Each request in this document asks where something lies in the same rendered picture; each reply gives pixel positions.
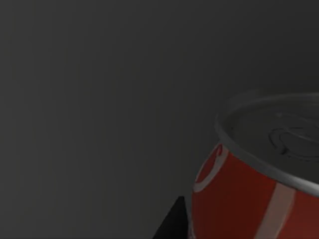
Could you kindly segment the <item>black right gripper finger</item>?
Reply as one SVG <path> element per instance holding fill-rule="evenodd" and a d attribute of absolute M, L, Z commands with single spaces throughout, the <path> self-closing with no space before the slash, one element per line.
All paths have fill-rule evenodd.
<path fill-rule="evenodd" d="M 179 196 L 152 239 L 187 239 L 188 216 L 184 196 Z"/>

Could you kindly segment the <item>red and white can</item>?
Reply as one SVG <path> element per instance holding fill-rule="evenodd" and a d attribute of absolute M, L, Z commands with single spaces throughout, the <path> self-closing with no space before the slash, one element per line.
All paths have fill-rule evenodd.
<path fill-rule="evenodd" d="M 319 93 L 233 97 L 215 129 L 187 239 L 319 239 Z"/>

